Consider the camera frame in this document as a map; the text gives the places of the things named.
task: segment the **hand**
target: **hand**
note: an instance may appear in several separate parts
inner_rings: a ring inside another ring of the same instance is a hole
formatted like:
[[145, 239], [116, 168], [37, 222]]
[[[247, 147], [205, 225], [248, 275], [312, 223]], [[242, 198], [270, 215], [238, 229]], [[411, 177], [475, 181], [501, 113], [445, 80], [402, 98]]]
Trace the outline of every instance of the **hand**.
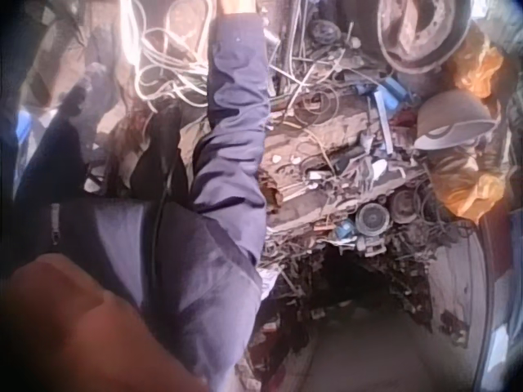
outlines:
[[256, 0], [218, 0], [218, 10], [224, 15], [254, 13]]

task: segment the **blue object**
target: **blue object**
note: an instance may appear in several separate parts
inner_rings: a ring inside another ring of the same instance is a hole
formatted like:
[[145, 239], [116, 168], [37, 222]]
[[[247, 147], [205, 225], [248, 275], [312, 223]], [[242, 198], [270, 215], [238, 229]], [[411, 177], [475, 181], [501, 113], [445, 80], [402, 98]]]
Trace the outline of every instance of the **blue object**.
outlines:
[[31, 118], [31, 114], [25, 110], [18, 112], [18, 122], [16, 124], [16, 138], [18, 139], [18, 145], [22, 145], [29, 138], [32, 124], [33, 119]]
[[18, 121], [16, 124], [16, 139], [18, 139], [18, 154], [16, 156], [15, 179], [13, 183], [13, 192], [15, 193], [20, 183], [20, 178], [27, 166], [27, 153], [29, 147], [29, 135], [31, 134], [31, 127], [33, 126], [33, 119], [31, 114], [25, 110], [18, 112]]
[[342, 223], [336, 226], [336, 229], [334, 229], [334, 233], [336, 234], [337, 239], [340, 241], [353, 236], [355, 232], [355, 224], [350, 219], [345, 219]]
[[400, 105], [409, 99], [409, 92], [392, 77], [385, 79], [378, 90], [383, 94], [388, 118], [394, 117]]

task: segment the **rusty metal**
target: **rusty metal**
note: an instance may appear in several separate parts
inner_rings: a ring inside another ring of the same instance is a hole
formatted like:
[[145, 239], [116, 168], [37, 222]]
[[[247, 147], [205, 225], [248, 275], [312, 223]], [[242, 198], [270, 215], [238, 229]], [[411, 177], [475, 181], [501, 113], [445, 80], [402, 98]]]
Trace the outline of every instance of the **rusty metal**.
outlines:
[[381, 0], [378, 41], [387, 62], [409, 74], [446, 61], [465, 38], [471, 0]]

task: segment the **person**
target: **person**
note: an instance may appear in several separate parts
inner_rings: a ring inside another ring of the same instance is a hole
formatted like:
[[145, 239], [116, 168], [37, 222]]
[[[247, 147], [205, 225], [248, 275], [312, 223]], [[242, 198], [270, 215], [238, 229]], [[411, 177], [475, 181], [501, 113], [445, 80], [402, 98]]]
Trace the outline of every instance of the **person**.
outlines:
[[223, 390], [246, 349], [261, 302], [255, 266], [266, 201], [257, 170], [270, 113], [268, 64], [255, 1], [218, 4], [209, 34], [212, 131], [194, 151], [185, 207], [170, 192], [148, 200], [83, 193], [92, 145], [84, 131], [114, 104], [100, 53], [27, 166], [13, 209], [16, 257], [9, 268], [2, 263], [3, 343], [34, 374], [12, 370], [23, 374], [19, 382]]

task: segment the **engine component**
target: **engine component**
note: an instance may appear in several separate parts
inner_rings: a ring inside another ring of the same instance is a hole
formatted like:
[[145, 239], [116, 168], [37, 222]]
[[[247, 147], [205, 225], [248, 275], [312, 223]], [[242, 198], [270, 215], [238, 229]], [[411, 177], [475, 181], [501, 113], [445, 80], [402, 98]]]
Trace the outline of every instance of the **engine component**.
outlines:
[[395, 223], [405, 225], [416, 219], [416, 209], [414, 207], [414, 191], [404, 189], [395, 192], [391, 196], [389, 208], [391, 218]]
[[359, 236], [356, 240], [356, 249], [364, 252], [365, 257], [374, 257], [387, 251], [385, 238], [365, 237], [364, 235]]
[[389, 227], [391, 216], [389, 211], [377, 203], [365, 204], [356, 214], [356, 228], [369, 237], [377, 237], [385, 233]]
[[333, 45], [342, 37], [342, 31], [329, 20], [313, 20], [309, 27], [312, 39], [320, 45]]
[[333, 45], [342, 39], [342, 31], [336, 24], [336, 0], [318, 2], [318, 19], [309, 24], [312, 39], [320, 45]]

